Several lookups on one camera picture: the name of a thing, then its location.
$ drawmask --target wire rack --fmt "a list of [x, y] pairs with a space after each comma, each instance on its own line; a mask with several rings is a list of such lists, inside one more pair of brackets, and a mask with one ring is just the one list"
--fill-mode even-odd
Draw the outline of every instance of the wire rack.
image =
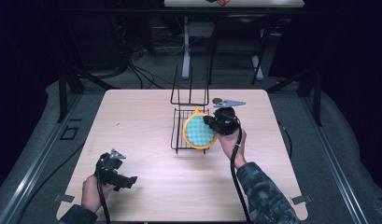
[[[171, 135], [171, 148], [176, 151], [176, 154], [178, 154], [178, 151], [181, 149], [195, 150], [195, 148], [187, 144], [187, 142], [182, 136], [182, 129], [183, 129], [184, 123], [190, 116], [192, 116], [192, 114], [194, 113], [194, 108], [196, 106], [199, 106], [200, 112], [209, 114], [208, 109], [205, 108], [209, 102], [207, 79], [205, 80], [204, 100], [202, 102], [194, 102], [191, 98], [192, 83], [193, 83], [192, 69], [190, 71], [190, 77], [188, 80], [189, 87], [187, 88], [183, 88], [179, 86], [179, 78], [177, 76], [178, 76], [178, 73], [176, 68], [176, 72], [174, 74], [173, 89], [172, 89], [171, 98], [170, 98], [170, 103], [172, 105], [177, 106], [174, 108], [173, 131]], [[181, 93], [187, 94], [187, 97], [185, 98], [180, 97]]]

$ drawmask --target black cord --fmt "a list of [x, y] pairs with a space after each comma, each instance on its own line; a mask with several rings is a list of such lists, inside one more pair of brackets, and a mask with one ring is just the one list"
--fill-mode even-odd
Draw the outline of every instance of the black cord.
[[56, 174], [56, 172], [58, 170], [60, 170], [60, 168], [62, 168], [69, 160], [71, 160], [71, 158], [73, 158], [75, 156], [75, 154], [77, 154], [77, 152], [80, 151], [80, 149], [85, 145], [85, 142], [83, 142], [78, 148], [77, 150], [75, 150], [75, 152], [73, 152], [65, 161], [62, 162], [62, 164], [60, 164], [40, 185], [39, 187], [34, 191], [34, 193], [31, 195], [31, 197], [28, 199], [27, 203], [25, 204], [25, 206], [22, 208], [21, 210], [21, 214], [20, 216], [18, 217], [18, 221], [17, 223], [20, 223], [22, 217], [24, 216], [24, 213], [25, 211], [27, 210], [27, 207], [30, 205], [31, 201], [33, 200], [33, 198], [36, 196], [36, 194], [42, 189], [42, 187], [46, 184], [46, 182], [48, 182], [51, 177]]
[[286, 134], [286, 136], [288, 137], [288, 139], [289, 139], [289, 142], [290, 142], [290, 149], [289, 149], [289, 157], [290, 157], [290, 159], [292, 158], [292, 140], [290, 139], [290, 134], [289, 134], [289, 132], [287, 132], [287, 129], [284, 127], [284, 125], [282, 125], [281, 124], [281, 122], [280, 121], [278, 121], [277, 120], [277, 124], [279, 125], [279, 126], [281, 126], [281, 129], [284, 131], [284, 133]]
[[231, 174], [232, 174], [232, 179], [233, 179], [233, 182], [234, 182], [234, 186], [236, 187], [237, 194], [238, 194], [238, 196], [240, 198], [240, 202], [242, 204], [243, 211], [244, 211], [244, 214], [246, 216], [247, 224], [252, 224], [253, 222], [249, 218], [249, 213], [248, 213], [248, 210], [247, 210], [246, 201], [244, 200], [243, 193], [241, 192], [239, 183], [237, 181], [236, 173], [234, 171], [234, 159], [236, 158], [237, 150], [240, 147], [241, 139], [242, 139], [242, 135], [243, 135], [242, 134], [243, 131], [242, 131], [241, 125], [240, 125], [240, 120], [238, 119], [238, 120], [236, 120], [236, 122], [239, 125], [239, 127], [238, 127], [239, 135], [237, 136], [237, 142], [236, 142], [236, 145], [234, 145], [234, 149], [233, 149], [233, 153], [232, 153], [232, 157], [231, 157]]
[[101, 181], [100, 170], [101, 170], [101, 159], [99, 160], [97, 165], [97, 186], [96, 187], [97, 187], [98, 195], [100, 196], [100, 203], [104, 209], [104, 215], [106, 216], [106, 224], [110, 224], [111, 217], [109, 216], [108, 207], [106, 206], [106, 198], [104, 197], [103, 182]]

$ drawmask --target hand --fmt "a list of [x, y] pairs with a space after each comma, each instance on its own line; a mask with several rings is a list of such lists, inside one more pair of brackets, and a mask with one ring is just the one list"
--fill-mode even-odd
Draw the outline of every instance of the hand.
[[[109, 193], [115, 188], [113, 185], [103, 185], [104, 198], [108, 198]], [[97, 177], [89, 176], [83, 181], [82, 188], [82, 205], [92, 212], [96, 213], [101, 207], [100, 195], [97, 190]]]
[[[239, 134], [238, 129], [230, 135], [222, 135], [220, 133], [215, 133], [215, 135], [217, 136], [217, 139], [220, 141], [223, 152], [225, 153], [225, 155], [228, 157], [229, 160], [232, 157], [234, 145], [236, 145], [237, 143], [238, 134]], [[240, 168], [242, 165], [247, 163], [246, 159], [244, 158], [246, 138], [247, 138], [246, 131], [242, 130], [242, 138], [240, 143], [241, 146], [238, 148], [236, 157], [234, 158], [234, 168], [236, 168], [236, 170]]]

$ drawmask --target gray carpet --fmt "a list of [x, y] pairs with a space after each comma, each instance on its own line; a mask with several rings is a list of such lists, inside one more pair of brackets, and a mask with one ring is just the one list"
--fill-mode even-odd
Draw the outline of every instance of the gray carpet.
[[[196, 42], [193, 46], [191, 64], [194, 87], [202, 88], [205, 81], [207, 57], [205, 56], [205, 45], [203, 45], [204, 40], [197, 41], [201, 42], [199, 42], [200, 45], [196, 45]], [[264, 74], [268, 74], [269, 62], [274, 54], [276, 41], [278, 39], [271, 39], [267, 56], [262, 65]], [[152, 58], [146, 53], [139, 60], [134, 60], [134, 64], [166, 80], [154, 78], [154, 81], [159, 83], [159, 85], [169, 89], [171, 88], [169, 82], [173, 79], [176, 66], [181, 68], [182, 52], [172, 55], [164, 50], [158, 50], [156, 58]], [[149, 82], [145, 78], [141, 78], [144, 89], [156, 88], [153, 85], [149, 86]], [[255, 86], [251, 86], [251, 79], [251, 75], [241, 77], [215, 76], [210, 88], [267, 89], [275, 85], [277, 80], [274, 77], [266, 77], [264, 81], [257, 82]], [[69, 92], [69, 99], [73, 100], [71, 102], [78, 102], [78, 104], [69, 114], [66, 123], [62, 124], [61, 131], [56, 134], [58, 138], [56, 141], [53, 141], [54, 144], [51, 146], [52, 151], [49, 154], [48, 162], [40, 174], [34, 189], [86, 140], [104, 91], [89, 80], [85, 79], [82, 81], [86, 91], [80, 96]], [[123, 89], [140, 88], [139, 79], [130, 70], [120, 76], [106, 78], [104, 81]], [[188, 81], [180, 81], [180, 85], [187, 84]], [[303, 195], [310, 195], [314, 200], [312, 203], [307, 204], [309, 216], [304, 223], [354, 223], [347, 209], [346, 201], [327, 163], [324, 146], [321, 144], [318, 133], [315, 130], [313, 120], [310, 120], [308, 117], [309, 111], [304, 107], [304, 102], [308, 104], [309, 100], [298, 98], [294, 92], [296, 87], [297, 83], [293, 83], [284, 90], [269, 94], [269, 96], [277, 120], [285, 126], [290, 135], [292, 142], [291, 162], [301, 192]], [[59, 118], [58, 84], [52, 84], [47, 88], [47, 92], [50, 95], [50, 99], [43, 117], [35, 128], [33, 136], [30, 138], [6, 182], [0, 188], [0, 217], [12, 199], [16, 188], [32, 166], [35, 157], [44, 150], [48, 141], [51, 140], [51, 134], [57, 130], [56, 120]], [[322, 97], [321, 122], [321, 129], [329, 139], [332, 150], [339, 160], [350, 186], [354, 190], [354, 194], [368, 223], [382, 223], [382, 213], [379, 213], [379, 211], [382, 211], [382, 200], [380, 200], [382, 198], [382, 190], [376, 186], [368, 172], [361, 165], [357, 140], [354, 134], [334, 102], [325, 94]], [[73, 140], [60, 140], [65, 127], [71, 130], [78, 130]], [[284, 133], [283, 138], [286, 146], [290, 148], [290, 140]], [[55, 223], [57, 221], [55, 214], [59, 204], [53, 201], [52, 198], [57, 194], [64, 193], [78, 160], [78, 155], [79, 153], [41, 188], [28, 205], [21, 223]]]

